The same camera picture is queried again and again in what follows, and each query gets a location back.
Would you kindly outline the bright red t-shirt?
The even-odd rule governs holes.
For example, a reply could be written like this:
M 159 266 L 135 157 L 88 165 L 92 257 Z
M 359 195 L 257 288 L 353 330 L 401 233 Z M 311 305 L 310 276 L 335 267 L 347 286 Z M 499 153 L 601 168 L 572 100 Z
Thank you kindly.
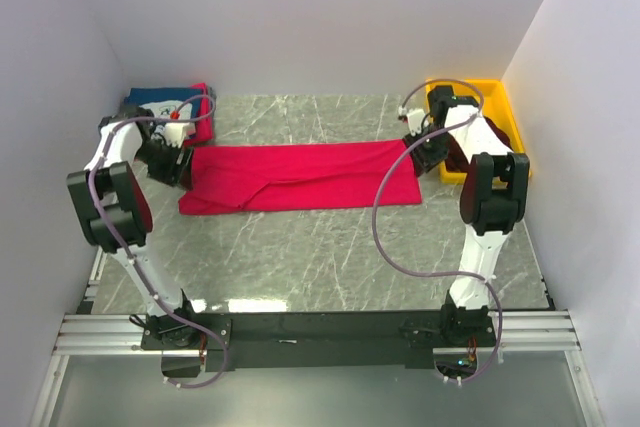
M 195 150 L 184 216 L 370 207 L 400 140 Z

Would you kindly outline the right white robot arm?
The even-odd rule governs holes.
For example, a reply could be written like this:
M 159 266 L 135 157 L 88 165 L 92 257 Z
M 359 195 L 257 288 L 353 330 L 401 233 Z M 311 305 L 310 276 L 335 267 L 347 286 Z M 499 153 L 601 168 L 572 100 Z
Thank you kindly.
M 474 96 L 458 95 L 452 85 L 444 84 L 427 93 L 427 102 L 426 111 L 402 104 L 398 115 L 408 125 L 403 141 L 413 148 L 416 175 L 449 157 L 465 164 L 459 199 L 465 224 L 459 274 L 447 292 L 438 324 L 442 340 L 460 346 L 492 332 L 488 286 L 502 247 L 524 217 L 530 162 L 510 147 Z

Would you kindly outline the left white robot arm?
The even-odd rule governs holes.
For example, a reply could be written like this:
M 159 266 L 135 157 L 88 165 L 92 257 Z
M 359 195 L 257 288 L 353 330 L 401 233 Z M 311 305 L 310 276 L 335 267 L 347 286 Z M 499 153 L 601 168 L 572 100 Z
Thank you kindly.
M 194 149 L 156 137 L 158 125 L 151 110 L 122 105 L 101 120 L 94 156 L 66 185 L 87 242 L 124 267 L 143 298 L 146 316 L 132 314 L 129 321 L 161 347 L 186 349 L 200 342 L 200 325 L 184 290 L 157 259 L 151 209 L 132 163 L 140 160 L 156 182 L 189 190 Z

